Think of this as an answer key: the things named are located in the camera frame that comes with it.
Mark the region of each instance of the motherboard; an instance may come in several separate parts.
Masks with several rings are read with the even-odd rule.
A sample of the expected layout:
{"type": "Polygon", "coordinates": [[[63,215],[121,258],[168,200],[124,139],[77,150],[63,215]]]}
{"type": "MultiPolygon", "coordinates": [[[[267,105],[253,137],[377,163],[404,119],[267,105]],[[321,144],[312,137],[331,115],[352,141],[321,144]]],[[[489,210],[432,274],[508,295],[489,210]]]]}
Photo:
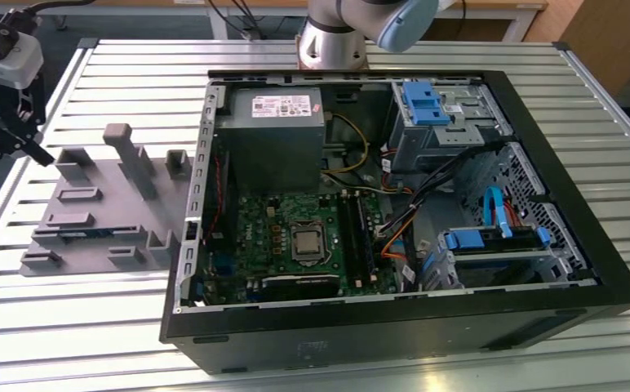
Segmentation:
{"type": "Polygon", "coordinates": [[[212,268],[224,304],[396,292],[373,252],[383,213],[375,194],[285,194],[239,200],[232,255],[212,268]]]}

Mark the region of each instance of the cpu socket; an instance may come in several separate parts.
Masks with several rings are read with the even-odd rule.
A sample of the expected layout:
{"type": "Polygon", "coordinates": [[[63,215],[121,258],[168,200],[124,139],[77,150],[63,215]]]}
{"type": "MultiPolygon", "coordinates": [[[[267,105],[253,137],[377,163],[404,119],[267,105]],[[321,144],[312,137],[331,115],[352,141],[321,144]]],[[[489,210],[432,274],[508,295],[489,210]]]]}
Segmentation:
{"type": "Polygon", "coordinates": [[[321,222],[296,222],[291,225],[291,256],[304,267],[312,267],[324,260],[321,222]]]}

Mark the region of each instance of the ram slot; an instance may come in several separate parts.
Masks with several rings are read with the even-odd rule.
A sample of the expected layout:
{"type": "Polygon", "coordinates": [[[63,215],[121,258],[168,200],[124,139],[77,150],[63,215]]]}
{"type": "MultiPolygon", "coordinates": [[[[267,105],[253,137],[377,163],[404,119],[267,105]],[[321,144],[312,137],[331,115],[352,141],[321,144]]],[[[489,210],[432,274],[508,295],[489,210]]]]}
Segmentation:
{"type": "Polygon", "coordinates": [[[359,198],[339,197],[336,213],[349,287],[363,287],[371,282],[371,239],[365,227],[365,217],[360,212],[359,198]]]}

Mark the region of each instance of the open computer tower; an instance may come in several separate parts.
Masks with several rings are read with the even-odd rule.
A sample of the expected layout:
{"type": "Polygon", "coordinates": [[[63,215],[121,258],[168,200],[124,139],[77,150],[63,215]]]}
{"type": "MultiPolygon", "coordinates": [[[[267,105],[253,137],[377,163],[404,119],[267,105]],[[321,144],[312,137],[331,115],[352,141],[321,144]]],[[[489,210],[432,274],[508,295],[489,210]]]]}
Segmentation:
{"type": "Polygon", "coordinates": [[[209,79],[160,336],[208,373],[520,348],[630,309],[504,73],[209,79]]]}

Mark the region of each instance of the power supply label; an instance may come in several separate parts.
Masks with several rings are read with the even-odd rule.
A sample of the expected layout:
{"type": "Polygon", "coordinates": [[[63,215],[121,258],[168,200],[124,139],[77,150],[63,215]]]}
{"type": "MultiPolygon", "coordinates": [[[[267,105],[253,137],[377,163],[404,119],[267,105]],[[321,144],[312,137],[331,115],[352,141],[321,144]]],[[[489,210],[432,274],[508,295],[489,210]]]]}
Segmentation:
{"type": "Polygon", "coordinates": [[[309,96],[255,96],[252,99],[252,117],[309,117],[309,96]]]}

